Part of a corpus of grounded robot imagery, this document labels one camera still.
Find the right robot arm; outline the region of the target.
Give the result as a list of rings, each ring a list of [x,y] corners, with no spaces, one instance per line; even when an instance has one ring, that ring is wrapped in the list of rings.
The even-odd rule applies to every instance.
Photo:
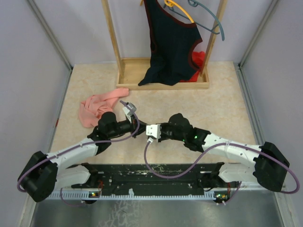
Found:
[[[235,161],[235,164],[223,164],[219,171],[212,174],[212,183],[217,187],[234,181],[254,182],[270,191],[280,192],[287,174],[284,167],[290,165],[273,143],[237,143],[193,127],[180,113],[160,124],[159,140],[182,141],[191,151],[206,151]]]

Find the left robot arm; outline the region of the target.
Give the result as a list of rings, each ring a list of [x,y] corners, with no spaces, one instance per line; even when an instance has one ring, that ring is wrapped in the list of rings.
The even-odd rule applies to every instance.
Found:
[[[113,142],[123,141],[125,134],[135,138],[145,132],[146,125],[136,115],[118,122],[113,112],[106,112],[81,142],[53,153],[35,152],[18,177],[17,189],[41,202],[58,188],[75,184],[92,188],[98,184],[98,175],[76,163],[104,152]]]

